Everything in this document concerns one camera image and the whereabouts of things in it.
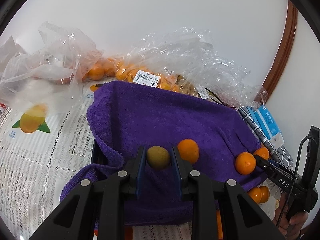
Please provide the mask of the person's right hand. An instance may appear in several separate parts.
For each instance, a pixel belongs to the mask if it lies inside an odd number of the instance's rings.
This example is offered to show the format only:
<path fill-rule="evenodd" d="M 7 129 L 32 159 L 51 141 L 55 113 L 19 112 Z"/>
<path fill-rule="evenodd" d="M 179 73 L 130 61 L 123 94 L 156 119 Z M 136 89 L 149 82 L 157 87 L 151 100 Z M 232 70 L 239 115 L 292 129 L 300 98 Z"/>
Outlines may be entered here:
<path fill-rule="evenodd" d="M 275 209 L 275 212 L 274 212 L 275 217 L 272 220 L 272 222 L 275 225 L 277 224 L 279 215 L 280 215 L 282 209 L 284 208 L 284 204 L 285 204 L 286 199 L 287 199 L 287 194 L 283 193 L 281 195 L 281 198 L 279 201 L 279 206 Z M 305 211 L 300 212 L 300 213 L 295 214 L 290 219 L 290 221 L 288 221 L 285 217 L 287 210 L 288 210 L 288 207 L 285 206 L 285 211 L 284 211 L 283 216 L 280 220 L 278 229 L 286 239 L 298 239 L 300 236 L 301 229 L 304 226 L 304 224 L 306 223 L 309 214 Z"/>

